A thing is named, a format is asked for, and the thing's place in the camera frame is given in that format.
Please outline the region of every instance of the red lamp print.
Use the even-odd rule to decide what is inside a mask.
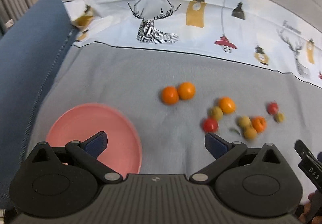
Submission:
[[[221,45],[223,51],[226,51],[226,52],[231,52],[232,49],[237,49],[237,47],[232,44],[231,42],[229,42],[228,38],[226,38],[225,35],[223,35],[220,40],[217,40],[215,42],[216,45]]]
[[[223,7],[222,7],[222,12],[221,12],[221,24],[222,24],[222,29],[223,29],[223,35],[220,38],[220,40],[215,41],[214,44],[220,45],[223,49],[223,51],[231,53],[232,49],[237,49],[237,47],[229,41],[229,39],[225,36],[225,31],[223,28],[223,9],[225,7],[225,2],[226,0],[223,0]]]
[[[319,79],[320,80],[322,80],[322,73],[321,73],[321,58],[322,58],[322,56],[321,56],[321,53],[320,53],[320,58],[319,58]]]

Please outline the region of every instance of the pink plate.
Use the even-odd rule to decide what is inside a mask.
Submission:
[[[72,140],[84,141],[99,131],[106,132],[108,142],[97,159],[123,177],[139,173],[142,163],[140,138],[132,123],[108,106],[87,103],[68,110],[51,127],[46,141],[52,147],[62,147]]]

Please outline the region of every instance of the blue fabric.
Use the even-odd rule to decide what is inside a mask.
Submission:
[[[39,0],[0,40],[0,208],[12,207],[10,182],[76,34],[60,0]]]

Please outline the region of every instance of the logo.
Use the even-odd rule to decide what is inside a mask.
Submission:
[[[312,175],[313,177],[315,177],[315,179],[318,179],[318,178],[319,178],[319,175],[318,175],[318,174],[316,174],[316,172],[313,170],[313,168],[310,168],[309,172],[311,173],[311,175]]]
[[[153,177],[151,180],[154,181],[154,182],[158,182],[161,179],[159,177]]]

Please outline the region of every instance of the small fruit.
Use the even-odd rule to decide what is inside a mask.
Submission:
[[[219,121],[223,118],[223,111],[221,110],[220,107],[218,106],[214,106],[212,107],[212,109],[210,110],[210,117]]]
[[[218,102],[218,106],[224,114],[230,114],[236,110],[235,102],[229,97],[222,97]]]
[[[261,133],[266,129],[267,123],[264,117],[258,116],[252,118],[252,126],[257,131],[257,133]]]
[[[275,116],[274,116],[274,119],[277,123],[282,123],[284,120],[285,120],[285,116],[283,113],[277,113]]]
[[[238,126],[240,126],[242,129],[251,125],[252,125],[252,122],[248,116],[242,116],[238,119]]]
[[[168,86],[162,90],[161,100],[167,105],[176,104],[179,101],[177,89],[173,86]]]
[[[277,105],[276,102],[271,102],[267,105],[267,112],[270,115],[275,115],[279,111],[279,106]]]
[[[213,118],[207,118],[202,123],[202,129],[204,132],[216,132],[218,130],[218,122]]]
[[[248,140],[254,140],[257,138],[257,131],[252,126],[248,126],[244,129],[244,137]]]
[[[196,88],[191,82],[183,82],[178,88],[178,94],[182,100],[190,100],[194,97],[196,93]]]

